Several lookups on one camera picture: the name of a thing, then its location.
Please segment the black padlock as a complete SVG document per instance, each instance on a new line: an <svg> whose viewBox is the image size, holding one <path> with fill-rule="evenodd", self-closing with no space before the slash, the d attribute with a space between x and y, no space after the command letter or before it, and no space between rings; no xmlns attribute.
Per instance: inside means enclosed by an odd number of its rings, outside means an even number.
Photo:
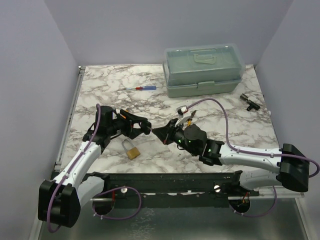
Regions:
<svg viewBox="0 0 320 240"><path fill-rule="evenodd" d="M149 121L143 121L140 124L140 128L143 130L145 135L149 135L151 133L150 128L152 129L152 124Z"/></svg>

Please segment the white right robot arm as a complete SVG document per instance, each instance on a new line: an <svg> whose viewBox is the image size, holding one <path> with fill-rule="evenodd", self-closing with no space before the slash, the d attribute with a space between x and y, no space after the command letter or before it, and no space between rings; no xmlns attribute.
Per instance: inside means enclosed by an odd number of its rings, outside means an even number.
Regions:
<svg viewBox="0 0 320 240"><path fill-rule="evenodd" d="M195 124L183 127L176 122L172 119L167 125L154 128L152 133L163 144L176 143L206 165L239 165L255 169L241 173L230 183L234 195L241 196L247 190L269 186L283 186L299 193L309 190L310 164L294 145L285 143L282 148L273 149L229 146L208 138L207 133Z"/></svg>

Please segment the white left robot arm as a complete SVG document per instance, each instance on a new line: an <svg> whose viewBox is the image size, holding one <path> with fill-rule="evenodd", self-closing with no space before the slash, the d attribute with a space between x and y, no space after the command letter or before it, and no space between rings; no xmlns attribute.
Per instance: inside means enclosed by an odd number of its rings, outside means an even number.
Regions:
<svg viewBox="0 0 320 240"><path fill-rule="evenodd" d="M99 173L88 174L91 165L102 155L113 138L121 135L133 140L148 135L152 124L147 118L111 106L96 105L95 121L82 138L76 155L52 180L39 187L37 218L52 225L71 228L77 222L81 208L94 196L107 197L111 185Z"/></svg>

